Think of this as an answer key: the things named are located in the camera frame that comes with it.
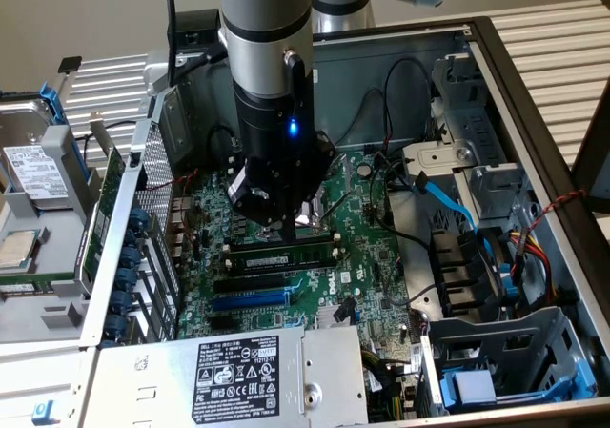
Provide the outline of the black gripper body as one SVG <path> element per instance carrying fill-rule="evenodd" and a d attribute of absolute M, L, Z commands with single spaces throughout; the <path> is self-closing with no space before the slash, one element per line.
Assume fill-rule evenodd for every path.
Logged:
<path fill-rule="evenodd" d="M 227 184 L 233 209 L 263 226 L 281 228 L 317 192 L 336 154 L 315 128 L 314 86 L 300 99 L 257 97 L 234 85 L 244 164 Z"/>

